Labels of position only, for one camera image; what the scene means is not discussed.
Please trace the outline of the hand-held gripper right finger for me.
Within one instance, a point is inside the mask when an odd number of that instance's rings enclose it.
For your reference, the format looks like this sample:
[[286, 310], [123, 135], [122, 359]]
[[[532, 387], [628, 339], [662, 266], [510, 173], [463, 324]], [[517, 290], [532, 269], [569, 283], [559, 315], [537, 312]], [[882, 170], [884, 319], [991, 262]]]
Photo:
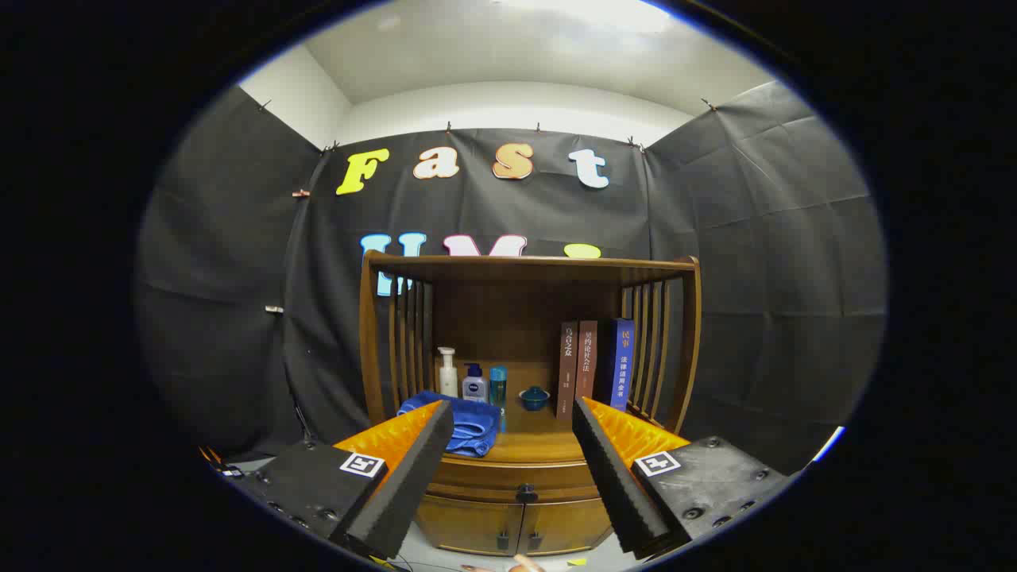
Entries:
[[730, 528], [793, 482], [728, 439], [680, 438], [580, 397], [571, 426], [621, 550], [653, 560]]

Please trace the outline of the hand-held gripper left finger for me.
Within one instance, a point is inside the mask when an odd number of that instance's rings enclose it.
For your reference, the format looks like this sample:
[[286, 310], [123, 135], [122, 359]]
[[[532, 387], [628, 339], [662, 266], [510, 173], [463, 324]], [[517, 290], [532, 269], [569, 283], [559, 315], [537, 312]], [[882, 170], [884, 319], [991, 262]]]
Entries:
[[393, 558], [417, 515], [453, 434], [439, 400], [337, 444], [305, 439], [238, 487], [252, 501], [363, 557]]

